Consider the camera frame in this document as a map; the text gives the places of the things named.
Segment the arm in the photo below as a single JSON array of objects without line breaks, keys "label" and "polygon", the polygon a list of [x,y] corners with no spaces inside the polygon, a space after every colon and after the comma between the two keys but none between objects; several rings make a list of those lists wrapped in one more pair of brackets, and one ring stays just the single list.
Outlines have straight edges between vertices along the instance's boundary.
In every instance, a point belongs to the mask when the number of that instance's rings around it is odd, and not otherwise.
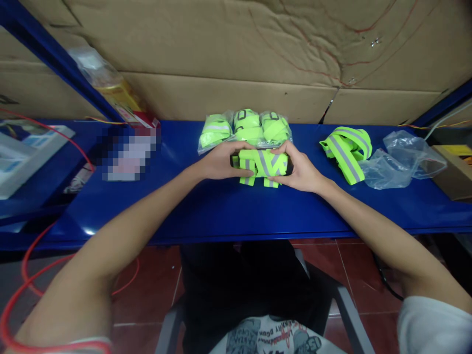
[{"label": "arm", "polygon": [[324,198],[387,265],[401,272],[405,296],[430,297],[472,313],[469,294],[416,239],[324,177],[292,143],[273,151],[282,152],[290,155],[294,171],[273,181]]},{"label": "arm", "polygon": [[254,147],[246,142],[220,144],[108,222],[54,278],[16,339],[44,347],[88,337],[109,337],[113,325],[110,294],[116,276],[138,256],[167,215],[201,180],[253,174],[230,165],[230,155],[242,148]]}]

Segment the white cable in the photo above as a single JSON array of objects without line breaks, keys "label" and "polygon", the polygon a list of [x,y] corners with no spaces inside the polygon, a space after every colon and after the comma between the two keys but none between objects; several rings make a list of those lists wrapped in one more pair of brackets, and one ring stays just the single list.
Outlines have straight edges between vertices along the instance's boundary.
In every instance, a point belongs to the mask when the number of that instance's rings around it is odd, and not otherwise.
[{"label": "white cable", "polygon": [[431,136],[431,134],[434,132],[434,130],[438,127],[438,125],[440,125],[440,124],[441,124],[442,122],[444,122],[446,119],[449,119],[449,118],[451,118],[452,116],[455,116],[456,114],[458,114],[459,112],[462,112],[463,110],[465,110],[465,109],[466,109],[467,107],[469,107],[469,106],[472,106],[472,101],[471,101],[468,105],[466,105],[466,106],[462,107],[461,109],[459,109],[458,111],[449,113],[447,116],[445,116],[445,117],[441,118],[440,120],[438,120],[438,121],[436,122],[436,124],[433,125],[433,127],[432,127],[431,130],[429,131],[428,135],[426,135],[426,137],[424,138],[424,140],[427,140],[427,139]]}]

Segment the yellow label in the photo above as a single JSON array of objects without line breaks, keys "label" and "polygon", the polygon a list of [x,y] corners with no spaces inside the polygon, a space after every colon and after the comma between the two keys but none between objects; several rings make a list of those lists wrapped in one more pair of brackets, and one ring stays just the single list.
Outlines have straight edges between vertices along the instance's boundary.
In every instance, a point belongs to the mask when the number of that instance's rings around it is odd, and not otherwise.
[{"label": "yellow label", "polygon": [[144,103],[134,94],[130,85],[123,80],[119,85],[95,88],[128,122],[138,122],[134,112],[146,112]]},{"label": "yellow label", "polygon": [[472,149],[467,145],[441,145],[441,147],[454,156],[472,156]]}]

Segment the person's left hand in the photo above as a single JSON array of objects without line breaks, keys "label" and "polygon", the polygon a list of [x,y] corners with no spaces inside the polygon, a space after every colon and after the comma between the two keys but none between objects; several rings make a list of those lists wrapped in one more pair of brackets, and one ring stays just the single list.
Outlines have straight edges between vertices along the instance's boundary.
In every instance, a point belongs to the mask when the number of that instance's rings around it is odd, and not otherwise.
[{"label": "person's left hand", "polygon": [[255,147],[245,141],[224,142],[215,147],[207,156],[195,163],[191,168],[201,178],[251,177],[254,174],[252,171],[231,167],[230,156],[242,149],[254,150]]}]

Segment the blue table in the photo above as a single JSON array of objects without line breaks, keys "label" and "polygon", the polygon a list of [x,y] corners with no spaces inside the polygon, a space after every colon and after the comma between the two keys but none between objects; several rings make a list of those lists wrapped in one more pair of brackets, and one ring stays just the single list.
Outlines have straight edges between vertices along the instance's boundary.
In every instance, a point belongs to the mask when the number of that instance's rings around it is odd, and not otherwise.
[{"label": "blue table", "polygon": [[[105,182],[103,167],[99,168],[40,247],[81,246],[108,220],[197,161],[202,126],[202,122],[162,122],[162,149],[140,181]],[[472,232],[472,205],[450,201],[431,180],[413,180],[408,188],[382,191],[365,183],[349,186],[318,144],[335,127],[292,125],[295,144],[323,174],[411,234]],[[399,130],[356,128],[370,134],[374,150],[384,147],[384,136]],[[354,236],[352,229],[320,197],[286,186],[266,188],[262,179],[248,187],[232,178],[200,183],[169,215],[151,244],[348,236]]]},{"label": "blue table", "polygon": [[[96,145],[97,137],[107,135],[110,127],[96,121],[41,120],[49,125],[66,125],[75,135],[72,138],[86,152]],[[72,144],[65,144],[15,194],[0,201],[0,218],[40,210],[51,198],[62,193],[85,164],[85,159]],[[21,233],[26,222],[0,227],[0,249],[24,249],[37,235]]]}]

